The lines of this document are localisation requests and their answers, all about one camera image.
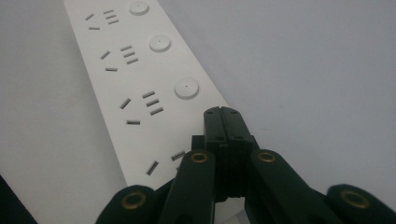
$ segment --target white table surface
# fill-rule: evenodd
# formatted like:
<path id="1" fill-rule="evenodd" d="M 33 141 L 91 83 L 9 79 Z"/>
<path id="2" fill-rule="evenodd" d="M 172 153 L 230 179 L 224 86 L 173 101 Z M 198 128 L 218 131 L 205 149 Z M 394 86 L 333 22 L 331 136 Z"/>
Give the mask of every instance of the white table surface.
<path id="1" fill-rule="evenodd" d="M 395 1 L 160 3 L 262 148 L 396 210 Z M 0 1 L 0 174 L 39 223 L 126 186 L 62 0 Z"/>

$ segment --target white button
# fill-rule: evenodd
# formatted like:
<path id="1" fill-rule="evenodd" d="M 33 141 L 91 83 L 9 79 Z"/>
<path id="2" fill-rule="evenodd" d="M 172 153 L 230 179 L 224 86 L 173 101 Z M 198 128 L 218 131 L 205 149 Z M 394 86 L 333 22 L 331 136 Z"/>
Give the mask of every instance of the white button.
<path id="1" fill-rule="evenodd" d="M 165 52 L 171 47 L 171 39 L 167 35 L 155 35 L 149 41 L 149 47 L 154 52 Z"/>
<path id="2" fill-rule="evenodd" d="M 135 1 L 129 6 L 129 11 L 136 16 L 142 16 L 149 11 L 149 5 L 142 1 Z"/>
<path id="3" fill-rule="evenodd" d="M 192 77 L 181 79 L 175 86 L 175 93 L 178 98 L 190 100 L 194 98 L 199 91 L 198 82 Z"/>

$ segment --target white power strip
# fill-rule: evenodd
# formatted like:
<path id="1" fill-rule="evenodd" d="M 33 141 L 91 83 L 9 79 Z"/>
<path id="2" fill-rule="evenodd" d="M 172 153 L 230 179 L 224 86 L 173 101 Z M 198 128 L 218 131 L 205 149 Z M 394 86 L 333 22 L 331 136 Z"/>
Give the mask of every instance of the white power strip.
<path id="1" fill-rule="evenodd" d="M 204 112 L 227 105 L 157 1 L 64 0 L 128 185 L 174 178 Z M 229 201 L 218 221 L 242 209 Z"/>

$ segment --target brass screw insert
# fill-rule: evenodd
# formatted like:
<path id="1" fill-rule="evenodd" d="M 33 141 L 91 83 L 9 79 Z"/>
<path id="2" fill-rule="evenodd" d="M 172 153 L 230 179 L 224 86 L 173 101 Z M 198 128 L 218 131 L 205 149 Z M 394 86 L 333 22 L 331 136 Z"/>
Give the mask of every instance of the brass screw insert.
<path id="1" fill-rule="evenodd" d="M 341 198 L 344 200 L 344 202 L 349 203 L 349 205 L 360 209 L 368 208 L 370 206 L 370 203 L 366 197 L 348 189 L 345 189 L 341 192 Z"/>
<path id="2" fill-rule="evenodd" d="M 265 162 L 273 162 L 276 160 L 276 157 L 269 152 L 261 152 L 259 153 L 258 157 L 261 161 Z"/>
<path id="3" fill-rule="evenodd" d="M 125 209 L 136 209 L 146 202 L 146 195 L 140 191 L 132 192 L 122 199 L 122 207 Z"/>
<path id="4" fill-rule="evenodd" d="M 207 161 L 207 155 L 202 152 L 197 152 L 191 155 L 191 160 L 193 162 L 205 162 Z"/>

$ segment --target black object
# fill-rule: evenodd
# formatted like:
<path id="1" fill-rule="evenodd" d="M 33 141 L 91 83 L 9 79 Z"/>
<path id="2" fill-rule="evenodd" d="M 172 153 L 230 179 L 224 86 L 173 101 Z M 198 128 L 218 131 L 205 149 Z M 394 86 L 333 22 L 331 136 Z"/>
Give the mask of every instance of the black object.
<path id="1" fill-rule="evenodd" d="M 309 188 L 277 153 L 260 149 L 238 111 L 206 110 L 205 135 L 193 136 L 174 180 L 154 191 L 117 193 L 97 223 L 211 224 L 215 203 L 245 197 L 250 223 L 396 223 L 396 214 L 368 192 Z"/>
<path id="2" fill-rule="evenodd" d="M 37 223 L 2 176 L 0 176 L 0 223 Z"/>

